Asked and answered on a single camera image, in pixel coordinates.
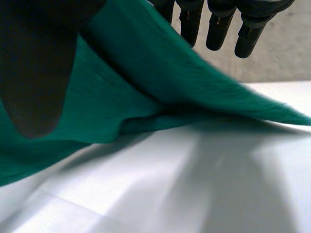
teal towel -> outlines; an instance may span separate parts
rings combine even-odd
[[[311,118],[201,59],[145,0],[108,0],[81,30],[63,113],[51,134],[22,137],[0,105],[0,186],[93,143],[224,114],[311,125]]]

robotic hand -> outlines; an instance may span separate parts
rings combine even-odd
[[[150,0],[155,8],[171,23],[174,0]],[[181,36],[193,47],[199,32],[204,0],[176,0],[181,7]],[[212,12],[209,20],[206,47],[219,50],[227,35],[233,15],[238,8],[243,25],[239,31],[235,54],[247,58],[253,51],[265,25],[277,13],[284,11],[294,0],[207,0]]]

white surface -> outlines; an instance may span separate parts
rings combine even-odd
[[[251,86],[311,115],[311,82]],[[215,121],[95,145],[0,188],[0,233],[311,233],[305,132]]]

